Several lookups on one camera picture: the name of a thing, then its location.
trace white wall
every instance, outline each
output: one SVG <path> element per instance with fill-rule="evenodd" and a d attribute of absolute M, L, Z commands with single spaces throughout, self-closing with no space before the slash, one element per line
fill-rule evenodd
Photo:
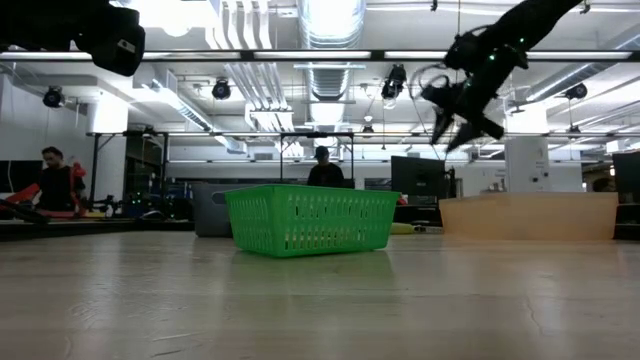
<path fill-rule="evenodd" d="M 69 109 L 51 110 L 36 96 L 0 76 L 0 160 L 39 160 L 47 146 L 60 149 L 68 163 L 79 161 L 90 184 L 93 139 L 87 118 Z"/>
<path fill-rule="evenodd" d="M 309 175 L 312 164 L 285 164 L 285 178 L 304 179 Z M 456 177 L 462 179 L 465 196 L 475 196 L 491 184 L 500 182 L 505 176 L 504 163 L 477 163 L 456 166 Z M 346 178 L 351 177 L 351 167 L 342 164 Z M 243 179 L 243 178 L 280 178 L 279 164 L 169 164 L 169 177 L 192 179 Z M 390 178 L 391 165 L 355 164 L 355 177 L 358 178 Z M 551 166 L 550 178 L 552 190 L 556 192 L 581 192 L 582 170 L 576 164 L 554 164 Z"/>

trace air duct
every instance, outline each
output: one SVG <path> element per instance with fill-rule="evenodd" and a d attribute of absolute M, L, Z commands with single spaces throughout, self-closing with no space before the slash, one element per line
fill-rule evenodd
<path fill-rule="evenodd" d="M 323 50 L 357 48 L 364 27 L 365 10 L 365 0 L 298 0 L 303 46 Z M 311 100 L 339 101 L 347 91 L 350 78 L 351 70 L 307 70 Z M 326 116 L 327 105 L 332 105 L 331 116 Z M 312 104 L 310 113 L 316 122 L 336 123 L 342 119 L 344 104 Z"/>
<path fill-rule="evenodd" d="M 615 39 L 605 43 L 601 48 L 607 50 L 640 50 L 640 24 L 633 26 Z M 615 65 L 615 63 L 590 63 L 568 66 L 533 86 L 529 92 L 530 95 L 527 97 L 527 101 L 537 102 L 545 100 Z"/>

